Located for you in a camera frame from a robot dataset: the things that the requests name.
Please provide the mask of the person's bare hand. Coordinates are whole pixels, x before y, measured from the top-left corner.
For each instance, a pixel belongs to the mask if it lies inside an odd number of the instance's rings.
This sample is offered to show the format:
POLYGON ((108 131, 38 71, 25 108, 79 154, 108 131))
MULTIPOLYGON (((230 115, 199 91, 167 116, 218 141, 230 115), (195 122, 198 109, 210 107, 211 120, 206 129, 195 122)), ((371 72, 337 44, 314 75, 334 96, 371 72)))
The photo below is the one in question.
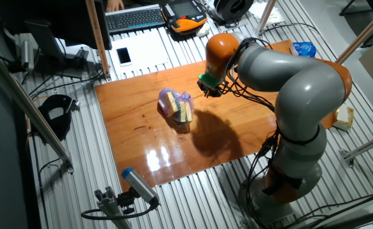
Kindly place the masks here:
POLYGON ((113 12, 124 9, 122 0, 106 0, 106 12, 113 12))

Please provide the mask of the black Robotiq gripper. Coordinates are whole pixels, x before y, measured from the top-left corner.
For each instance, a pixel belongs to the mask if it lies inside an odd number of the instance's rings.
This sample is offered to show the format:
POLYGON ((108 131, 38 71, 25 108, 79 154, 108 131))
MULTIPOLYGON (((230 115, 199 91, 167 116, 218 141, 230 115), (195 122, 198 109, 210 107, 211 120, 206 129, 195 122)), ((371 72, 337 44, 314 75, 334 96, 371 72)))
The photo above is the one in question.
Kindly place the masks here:
POLYGON ((209 96, 221 97, 223 94, 222 89, 219 86, 210 87, 201 80, 199 80, 197 84, 200 90, 204 93, 205 98, 208 98, 209 96))

